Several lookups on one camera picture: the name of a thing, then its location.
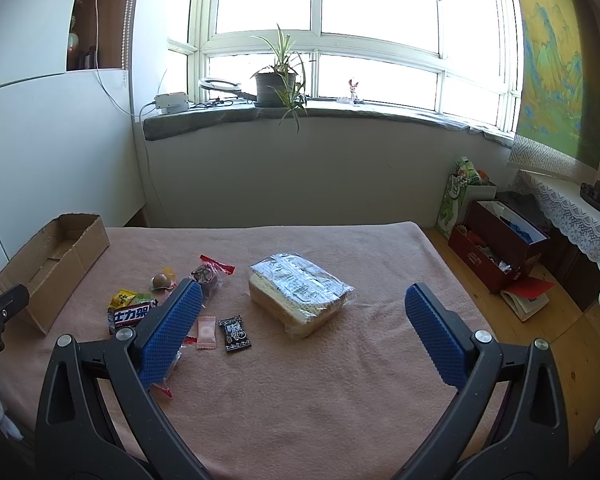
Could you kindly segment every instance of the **windowsill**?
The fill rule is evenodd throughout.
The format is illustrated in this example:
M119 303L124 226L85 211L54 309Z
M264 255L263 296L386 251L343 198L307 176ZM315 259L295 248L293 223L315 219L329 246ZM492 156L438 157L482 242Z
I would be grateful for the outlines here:
M196 108L180 114L154 115L144 120L144 136L146 140L160 140L215 124L280 119L285 111L285 108L256 108L253 104L236 103L227 107ZM311 100L306 106L306 111L308 117L371 118L435 125L471 134L482 133L485 138L509 148L513 144L513 136L505 134L494 126L416 108L382 104L349 105L331 100Z

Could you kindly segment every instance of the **silver screw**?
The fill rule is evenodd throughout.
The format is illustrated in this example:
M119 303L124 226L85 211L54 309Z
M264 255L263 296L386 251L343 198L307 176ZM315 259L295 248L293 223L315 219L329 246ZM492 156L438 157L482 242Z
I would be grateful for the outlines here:
M71 342L71 336L68 334L61 335L57 341L58 346L62 346L62 347L67 346L70 342Z
M534 341L534 345L536 345L536 348L538 348L539 350L548 350L549 349L549 343L547 341L545 341L544 339L536 339Z
M126 341L134 334L134 331L130 328L121 328L116 332L116 339L120 341Z
M491 339L493 339L491 334L486 330L478 330L478 332L475 333L475 338L481 343L490 343Z

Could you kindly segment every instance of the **spider plant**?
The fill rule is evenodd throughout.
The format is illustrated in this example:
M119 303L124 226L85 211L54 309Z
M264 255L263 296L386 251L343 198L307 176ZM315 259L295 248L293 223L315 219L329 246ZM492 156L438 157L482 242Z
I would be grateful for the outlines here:
M267 38L262 36L254 36L259 40L264 41L269 45L269 48L274 54L274 63L258 70L253 76L263 73L263 71L271 71L274 74L278 74L282 80L282 86L276 88L269 86L278 96L283 106L286 108L286 112L280 119L283 119L291 115L296 121L296 127L298 132L300 131L300 121L298 118L298 112L304 112L306 115L306 71L304 69L304 62L298 52L293 51L294 42L291 41L291 36L285 34L278 25L278 37L277 43L274 44ZM298 67L301 69L301 74L296 70ZM302 75L300 81L296 81L296 77Z

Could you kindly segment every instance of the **wooden floor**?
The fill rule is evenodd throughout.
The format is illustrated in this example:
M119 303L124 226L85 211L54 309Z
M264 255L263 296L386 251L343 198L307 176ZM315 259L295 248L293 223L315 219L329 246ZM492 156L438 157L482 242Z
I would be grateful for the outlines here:
M567 409L572 462L593 439L594 425L600 418L600 305L593 305L583 314L554 277L543 266L537 266L532 275L556 285L547 293L547 306L522 323L499 295L489 293L439 232L432 229L426 234L498 341L528 345L541 337L550 343Z

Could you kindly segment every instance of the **lace tablecloth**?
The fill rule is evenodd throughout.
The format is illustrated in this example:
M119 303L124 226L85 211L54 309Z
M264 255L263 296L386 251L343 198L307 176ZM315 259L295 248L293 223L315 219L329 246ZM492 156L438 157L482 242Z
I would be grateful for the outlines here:
M544 215L600 269L600 212L580 198L580 186L518 171L510 189L535 196Z

